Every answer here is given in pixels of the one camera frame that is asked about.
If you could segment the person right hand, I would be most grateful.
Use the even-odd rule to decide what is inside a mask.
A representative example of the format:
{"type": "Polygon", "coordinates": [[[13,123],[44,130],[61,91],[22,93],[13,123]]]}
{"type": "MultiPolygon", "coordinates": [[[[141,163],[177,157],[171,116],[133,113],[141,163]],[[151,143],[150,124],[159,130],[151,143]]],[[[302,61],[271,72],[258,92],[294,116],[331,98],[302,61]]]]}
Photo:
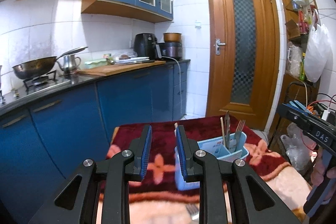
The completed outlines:
{"type": "MultiPolygon", "coordinates": [[[[313,184],[313,186],[319,186],[324,180],[324,174],[326,173],[326,167],[323,164],[323,161],[322,161],[323,156],[322,155],[323,155],[323,148],[319,147],[318,155],[317,155],[317,158],[316,158],[317,160],[315,162],[313,172],[311,173],[311,176],[310,176],[311,183],[313,184]]],[[[329,179],[335,178],[335,167],[330,169],[326,174],[327,174],[327,177],[329,179]]],[[[335,193],[335,184],[329,190],[329,192],[326,195],[324,201],[328,201],[329,199],[331,199],[331,197],[334,195],[334,193],[335,193]]]]}

